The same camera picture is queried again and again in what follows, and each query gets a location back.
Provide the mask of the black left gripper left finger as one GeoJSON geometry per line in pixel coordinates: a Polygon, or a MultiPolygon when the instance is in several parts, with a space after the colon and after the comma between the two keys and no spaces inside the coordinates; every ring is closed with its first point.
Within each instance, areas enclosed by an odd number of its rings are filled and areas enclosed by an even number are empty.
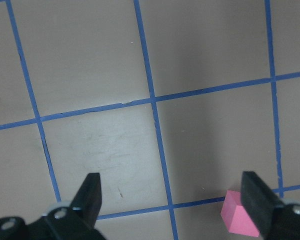
{"type": "Polygon", "coordinates": [[[70,203],[70,208],[87,224],[94,228],[101,210],[100,173],[88,173],[70,203]]]}

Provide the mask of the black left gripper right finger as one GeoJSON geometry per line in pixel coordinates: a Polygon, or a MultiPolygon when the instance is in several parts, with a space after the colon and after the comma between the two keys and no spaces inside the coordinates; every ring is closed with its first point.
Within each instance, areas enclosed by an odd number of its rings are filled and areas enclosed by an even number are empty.
{"type": "Polygon", "coordinates": [[[267,238],[284,203],[254,172],[244,171],[241,176],[241,203],[263,238],[267,238]]]}

